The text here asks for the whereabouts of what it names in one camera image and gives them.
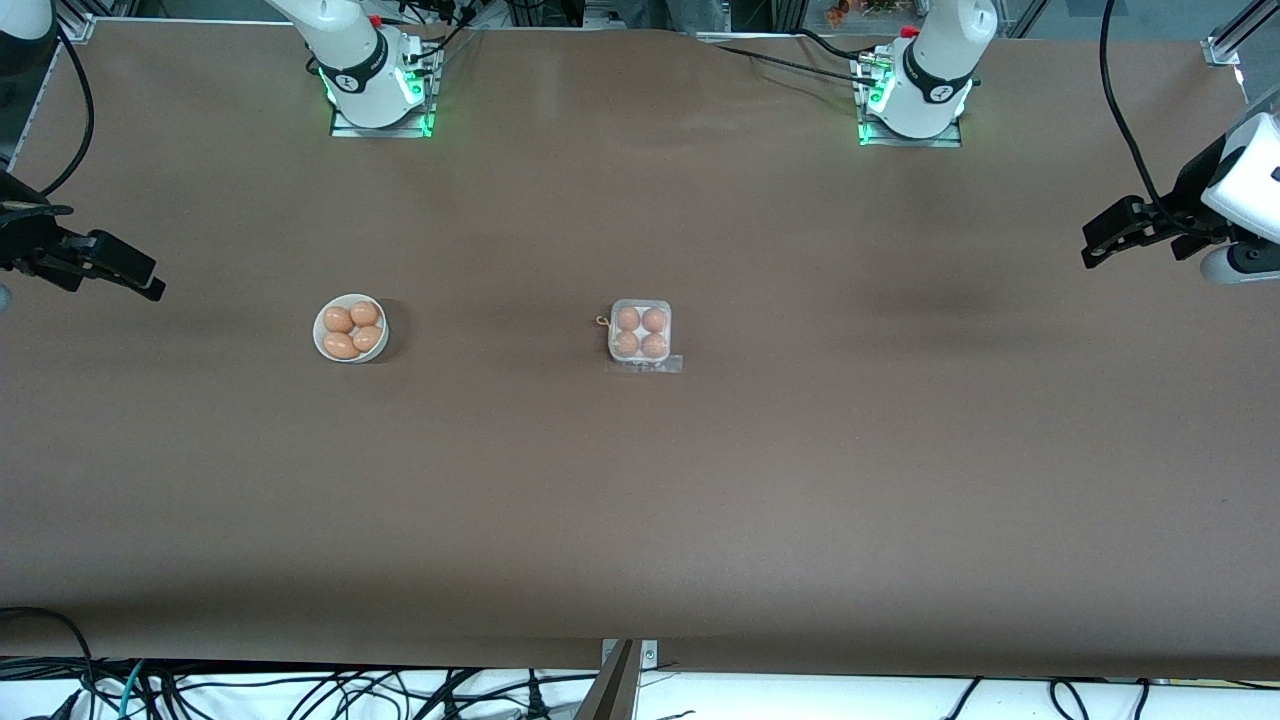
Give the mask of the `orange background items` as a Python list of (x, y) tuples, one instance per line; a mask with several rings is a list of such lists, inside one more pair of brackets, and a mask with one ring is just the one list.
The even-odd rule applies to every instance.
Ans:
[(836, 29), (850, 22), (878, 19), (899, 12), (902, 0), (832, 0), (824, 13), (826, 23)]

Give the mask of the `clear plastic egg box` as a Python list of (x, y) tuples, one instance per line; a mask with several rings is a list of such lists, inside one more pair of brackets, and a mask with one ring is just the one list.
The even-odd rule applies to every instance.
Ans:
[[(671, 305), (668, 302), (666, 302), (666, 301), (662, 301), (662, 300), (621, 299), (621, 300), (614, 301), (613, 305), (611, 306), (611, 314), (609, 314), (609, 316), (607, 319), (602, 319), (602, 324), (604, 325), (604, 328), (607, 328), (607, 350), (608, 350), (608, 354), (609, 354), (611, 359), (612, 357), (617, 357), (612, 352), (612, 345), (613, 345), (614, 337), (621, 332), (621, 331), (618, 331), (618, 329), (616, 329), (613, 327), (614, 310), (617, 307), (627, 306), (627, 305), (628, 306), (635, 306), (641, 313), (641, 315), (649, 307), (663, 307), (669, 314), (669, 324), (668, 324), (668, 327), (667, 327), (667, 329), (666, 329), (666, 332), (663, 334), (666, 336), (666, 338), (668, 341), (668, 345), (669, 345), (669, 355), (673, 355), (673, 352), (672, 352), (673, 310), (672, 310)], [(640, 338), (640, 341), (643, 340), (643, 337), (645, 334), (648, 334), (648, 332), (643, 328), (643, 323), (641, 323), (641, 325), (634, 333)], [(641, 352), (639, 352), (635, 357), (643, 357)]]

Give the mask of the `person in grey trousers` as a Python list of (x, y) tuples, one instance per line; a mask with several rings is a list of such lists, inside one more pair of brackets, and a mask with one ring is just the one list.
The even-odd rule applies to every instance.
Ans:
[(721, 0), (611, 0), (628, 29), (668, 29), (685, 35), (722, 29)]

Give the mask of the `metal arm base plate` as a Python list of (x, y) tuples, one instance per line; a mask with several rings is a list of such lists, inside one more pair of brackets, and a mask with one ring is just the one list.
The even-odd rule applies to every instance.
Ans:
[(924, 138), (899, 133), (881, 115), (881, 110), (884, 110), (886, 104), (900, 86), (893, 72), (893, 59), (879, 53), (881, 49), (887, 47), (878, 46), (874, 53), (859, 53), (856, 59), (849, 61), (849, 69), (855, 78), (852, 86), (858, 104), (859, 143), (861, 146), (959, 149), (963, 145), (959, 118), (964, 110), (964, 102), (960, 102), (942, 132)]
[(381, 38), (385, 61), (375, 70), (320, 65), (333, 108), (332, 136), (429, 138), (434, 135), (442, 82), (440, 45), (407, 33)]

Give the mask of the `white round bowl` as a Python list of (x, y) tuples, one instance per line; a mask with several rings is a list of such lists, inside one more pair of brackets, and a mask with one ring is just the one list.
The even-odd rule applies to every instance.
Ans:
[[(383, 338), (381, 338), (381, 342), (380, 342), (380, 343), (379, 343), (379, 345), (378, 345), (378, 346), (376, 346), (376, 347), (375, 347), (375, 348), (374, 348), (374, 350), (372, 350), (371, 352), (369, 352), (369, 354), (360, 354), (360, 355), (358, 355), (358, 356), (357, 356), (356, 359), (353, 359), (353, 360), (347, 360), (347, 361), (340, 361), (340, 360), (335, 360), (334, 357), (330, 357), (330, 356), (329, 356), (329, 355), (328, 355), (328, 354), (326, 354), (326, 352), (324, 351), (324, 348), (323, 348), (323, 337), (324, 337), (324, 336), (325, 336), (325, 333), (328, 333), (328, 332), (326, 332), (326, 331), (325, 331), (325, 328), (323, 327), (323, 323), (321, 323), (321, 314), (323, 314), (323, 311), (324, 311), (324, 309), (325, 309), (325, 307), (329, 307), (329, 306), (333, 306), (333, 305), (337, 305), (337, 306), (342, 306), (342, 307), (347, 307), (347, 309), (349, 309), (352, 304), (355, 304), (355, 302), (357, 302), (357, 301), (362, 301), (362, 300), (367, 300), (367, 301), (372, 301), (372, 302), (375, 302), (375, 304), (376, 304), (376, 305), (378, 305), (378, 306), (379, 306), (379, 307), (381, 309), (381, 318), (380, 318), (379, 323), (376, 324), (376, 325), (379, 325), (379, 327), (381, 327), (381, 328), (384, 329), (384, 336), (383, 336)], [(352, 334), (355, 333), (355, 329), (356, 329), (356, 328), (357, 328), (357, 327), (355, 327), (355, 328), (352, 329), (352, 332), (349, 332), (349, 334), (351, 334), (351, 336), (352, 336)], [(317, 350), (317, 351), (319, 351), (319, 352), (321, 354), (321, 356), (323, 356), (323, 357), (325, 357), (326, 360), (330, 360), (330, 361), (334, 361), (334, 363), (342, 363), (342, 364), (361, 364), (361, 363), (369, 363), (369, 361), (374, 360), (375, 357), (378, 357), (378, 356), (379, 356), (379, 355), (381, 354), (381, 351), (383, 351), (383, 350), (384, 350), (384, 348), (387, 347), (387, 345), (388, 345), (388, 341), (389, 341), (389, 338), (390, 338), (390, 328), (389, 328), (389, 322), (388, 322), (388, 319), (387, 319), (387, 314), (385, 314), (385, 311), (384, 311), (383, 306), (381, 306), (381, 305), (380, 305), (380, 304), (379, 304), (379, 302), (378, 302), (378, 301), (376, 301), (376, 300), (375, 300), (374, 297), (371, 297), (371, 296), (367, 296), (367, 295), (362, 295), (362, 293), (347, 293), (347, 295), (342, 295), (342, 296), (339, 296), (339, 297), (337, 297), (337, 299), (333, 299), (333, 300), (332, 300), (332, 301), (330, 301), (329, 304), (326, 304), (326, 305), (325, 305), (325, 306), (324, 306), (324, 307), (323, 307), (323, 309), (321, 309), (321, 310), (320, 310), (320, 311), (317, 313), (317, 315), (316, 315), (316, 316), (315, 316), (315, 319), (314, 319), (314, 327), (312, 327), (312, 336), (314, 336), (314, 345), (315, 345), (315, 348), (316, 348), (316, 350)]]

